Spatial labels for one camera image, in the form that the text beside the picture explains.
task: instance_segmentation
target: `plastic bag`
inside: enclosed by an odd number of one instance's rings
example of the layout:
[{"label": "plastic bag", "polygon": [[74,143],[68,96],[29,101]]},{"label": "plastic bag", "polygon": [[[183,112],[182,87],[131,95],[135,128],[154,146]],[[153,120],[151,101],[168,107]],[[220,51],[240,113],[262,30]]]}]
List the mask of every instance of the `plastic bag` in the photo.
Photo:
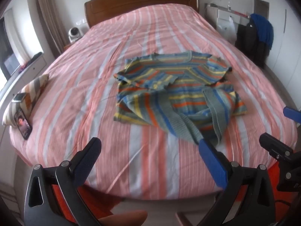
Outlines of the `plastic bag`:
[{"label": "plastic bag", "polygon": [[229,16],[229,21],[218,19],[216,30],[218,31],[219,34],[221,34],[223,38],[225,38],[232,45],[235,44],[237,36],[236,36],[234,22],[231,16]]}]

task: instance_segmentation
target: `cell phone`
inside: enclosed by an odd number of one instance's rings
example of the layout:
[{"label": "cell phone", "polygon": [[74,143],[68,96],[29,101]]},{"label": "cell phone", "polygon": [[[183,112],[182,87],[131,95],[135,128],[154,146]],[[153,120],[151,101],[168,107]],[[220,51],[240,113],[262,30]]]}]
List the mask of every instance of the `cell phone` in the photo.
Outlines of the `cell phone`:
[{"label": "cell phone", "polygon": [[16,125],[23,136],[25,140],[28,139],[29,135],[31,134],[31,131],[33,130],[32,126],[29,124],[28,120],[26,119],[24,112],[21,108],[19,108],[15,115],[14,120],[16,122]]},{"label": "cell phone", "polygon": [[12,102],[21,103],[27,94],[28,93],[26,92],[17,93],[16,96],[13,98]]}]

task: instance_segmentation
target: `screw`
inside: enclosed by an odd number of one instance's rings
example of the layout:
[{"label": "screw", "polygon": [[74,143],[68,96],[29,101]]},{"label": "screw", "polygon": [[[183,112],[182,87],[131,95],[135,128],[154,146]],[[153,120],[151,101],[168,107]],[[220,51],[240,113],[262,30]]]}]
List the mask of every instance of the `screw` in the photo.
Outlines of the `screw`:
[{"label": "screw", "polygon": [[41,167],[41,165],[40,165],[40,164],[37,164],[37,165],[35,165],[33,168],[34,168],[34,170],[39,170],[40,167]]},{"label": "screw", "polygon": [[61,163],[61,166],[62,167],[67,167],[69,165],[69,161],[63,161],[62,163]]},{"label": "screw", "polygon": [[238,164],[237,161],[232,161],[232,162],[231,162],[231,166],[232,166],[232,167],[238,167],[239,164]]},{"label": "screw", "polygon": [[290,179],[292,175],[288,172],[285,176],[287,179]]},{"label": "screw", "polygon": [[260,167],[261,170],[265,170],[266,169],[266,166],[264,164],[260,164],[259,167]]}]

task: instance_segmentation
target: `pink striped bedspread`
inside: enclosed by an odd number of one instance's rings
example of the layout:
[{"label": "pink striped bedspread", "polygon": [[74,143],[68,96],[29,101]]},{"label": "pink striped bedspread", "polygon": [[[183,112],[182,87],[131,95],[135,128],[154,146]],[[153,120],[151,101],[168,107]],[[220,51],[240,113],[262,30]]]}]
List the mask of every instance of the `pink striped bedspread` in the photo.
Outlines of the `pink striped bedspread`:
[{"label": "pink striped bedspread", "polygon": [[233,67],[229,80],[248,108],[231,118],[217,149],[243,166],[271,167],[275,160],[260,147],[260,134],[289,146],[297,139],[294,122],[282,114],[283,101],[257,66],[192,8],[176,4],[140,8],[92,27],[47,69],[49,84],[30,117],[33,131],[25,141],[11,128],[13,146],[27,162],[51,167],[99,137],[102,152],[87,179],[97,190],[139,199],[217,191],[197,146],[156,127],[113,121],[113,75],[125,59],[186,50],[226,60]]}]

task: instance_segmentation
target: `headboard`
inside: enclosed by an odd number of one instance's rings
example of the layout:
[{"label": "headboard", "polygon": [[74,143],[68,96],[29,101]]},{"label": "headboard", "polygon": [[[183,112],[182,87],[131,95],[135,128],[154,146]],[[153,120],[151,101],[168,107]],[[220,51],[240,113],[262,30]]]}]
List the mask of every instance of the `headboard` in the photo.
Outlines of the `headboard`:
[{"label": "headboard", "polygon": [[92,27],[141,7],[167,3],[188,5],[199,12],[199,0],[91,0],[85,3],[85,13],[89,27]]}]

